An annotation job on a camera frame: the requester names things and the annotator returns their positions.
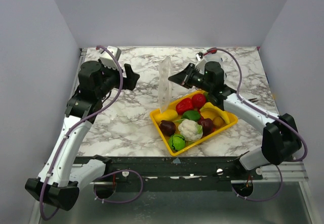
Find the clear dotted zip top bag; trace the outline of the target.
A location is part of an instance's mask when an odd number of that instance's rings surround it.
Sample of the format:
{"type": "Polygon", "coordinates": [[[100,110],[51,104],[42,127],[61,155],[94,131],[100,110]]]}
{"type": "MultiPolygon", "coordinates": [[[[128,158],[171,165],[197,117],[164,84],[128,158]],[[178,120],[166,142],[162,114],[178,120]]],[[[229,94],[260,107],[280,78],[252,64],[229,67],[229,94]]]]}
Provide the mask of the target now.
{"type": "Polygon", "coordinates": [[[167,56],[159,63],[158,104],[160,113],[164,113],[172,99],[172,85],[168,78],[172,74],[171,57],[167,56]]]}

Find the red toy apple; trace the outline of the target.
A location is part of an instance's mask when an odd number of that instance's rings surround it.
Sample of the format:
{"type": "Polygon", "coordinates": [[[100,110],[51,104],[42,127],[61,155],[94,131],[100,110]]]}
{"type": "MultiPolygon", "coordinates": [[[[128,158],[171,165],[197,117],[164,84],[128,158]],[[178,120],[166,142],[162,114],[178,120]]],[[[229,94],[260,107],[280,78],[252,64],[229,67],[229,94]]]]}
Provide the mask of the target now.
{"type": "Polygon", "coordinates": [[[200,109],[204,106],[204,104],[207,102],[206,97],[204,94],[195,94],[191,98],[192,104],[195,108],[200,109]]]}

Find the green toy bell pepper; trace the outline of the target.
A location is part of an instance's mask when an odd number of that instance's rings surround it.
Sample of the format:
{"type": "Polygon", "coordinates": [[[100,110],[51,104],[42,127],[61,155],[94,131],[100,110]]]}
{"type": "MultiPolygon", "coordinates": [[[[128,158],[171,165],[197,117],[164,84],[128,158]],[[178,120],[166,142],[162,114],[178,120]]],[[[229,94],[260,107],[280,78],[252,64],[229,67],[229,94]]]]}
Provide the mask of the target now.
{"type": "Polygon", "coordinates": [[[196,110],[188,110],[186,112],[183,113],[182,119],[188,119],[188,120],[192,120],[192,121],[199,121],[201,119],[201,115],[198,111],[196,110]]]}

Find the dark purple toy plum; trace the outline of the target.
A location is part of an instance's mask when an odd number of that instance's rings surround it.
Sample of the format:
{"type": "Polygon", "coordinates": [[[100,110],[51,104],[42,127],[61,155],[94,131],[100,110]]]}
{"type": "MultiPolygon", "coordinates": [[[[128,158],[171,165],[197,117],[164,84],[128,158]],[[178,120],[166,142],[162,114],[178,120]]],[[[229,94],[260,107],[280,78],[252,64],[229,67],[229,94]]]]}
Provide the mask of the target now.
{"type": "Polygon", "coordinates": [[[176,125],[172,121],[162,120],[159,124],[161,132],[168,137],[171,137],[177,130],[176,125]]]}

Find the dark red toy fruit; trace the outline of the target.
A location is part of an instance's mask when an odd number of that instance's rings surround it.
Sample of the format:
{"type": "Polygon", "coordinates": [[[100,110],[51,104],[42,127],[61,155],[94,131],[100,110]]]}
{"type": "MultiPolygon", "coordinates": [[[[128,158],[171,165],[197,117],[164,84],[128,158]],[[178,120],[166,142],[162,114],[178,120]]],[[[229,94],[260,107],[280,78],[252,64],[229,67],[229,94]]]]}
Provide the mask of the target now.
{"type": "Polygon", "coordinates": [[[204,136],[207,136],[207,135],[213,133],[215,130],[213,121],[209,118],[201,118],[198,121],[198,124],[202,126],[202,131],[203,131],[204,136]]]}

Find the green toy watermelon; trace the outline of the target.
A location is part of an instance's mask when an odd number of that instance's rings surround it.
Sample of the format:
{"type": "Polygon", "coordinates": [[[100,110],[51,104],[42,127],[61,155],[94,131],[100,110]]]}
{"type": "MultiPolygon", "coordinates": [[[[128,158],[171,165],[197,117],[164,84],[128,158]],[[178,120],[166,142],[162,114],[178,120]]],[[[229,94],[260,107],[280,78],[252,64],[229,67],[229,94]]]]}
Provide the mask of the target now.
{"type": "Polygon", "coordinates": [[[172,151],[178,152],[186,147],[185,138],[181,134],[174,134],[169,138],[168,144],[172,151]]]}

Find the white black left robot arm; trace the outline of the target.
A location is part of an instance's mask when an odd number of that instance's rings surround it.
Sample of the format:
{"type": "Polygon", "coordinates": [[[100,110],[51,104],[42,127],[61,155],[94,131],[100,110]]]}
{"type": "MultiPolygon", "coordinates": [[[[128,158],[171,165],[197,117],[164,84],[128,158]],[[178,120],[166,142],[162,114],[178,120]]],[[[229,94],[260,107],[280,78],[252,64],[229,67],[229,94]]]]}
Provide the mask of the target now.
{"type": "Polygon", "coordinates": [[[96,155],[77,170],[72,166],[80,145],[92,127],[96,112],[102,112],[103,99],[114,88],[132,91],[140,78],[125,64],[124,69],[105,66],[100,60],[81,64],[79,85],[67,103],[63,126],[54,149],[36,178],[29,178],[25,189],[45,204],[69,211],[80,191],[95,179],[107,181],[112,176],[111,160],[96,155]]]}

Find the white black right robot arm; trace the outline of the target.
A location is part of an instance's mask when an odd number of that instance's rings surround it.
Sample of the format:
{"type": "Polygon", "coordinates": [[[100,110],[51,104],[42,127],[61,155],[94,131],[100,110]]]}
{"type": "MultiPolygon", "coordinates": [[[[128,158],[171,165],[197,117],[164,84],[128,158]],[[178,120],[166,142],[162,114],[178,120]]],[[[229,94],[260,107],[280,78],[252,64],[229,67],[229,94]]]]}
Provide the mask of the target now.
{"type": "Polygon", "coordinates": [[[262,134],[261,146],[240,156],[233,166],[236,178],[245,179],[259,166],[280,165],[301,149],[302,143],[291,115],[268,112],[239,97],[224,79],[225,72],[215,61],[207,62],[203,73],[190,63],[183,71],[168,78],[184,88],[196,87],[207,92],[214,106],[238,116],[262,134]]]}

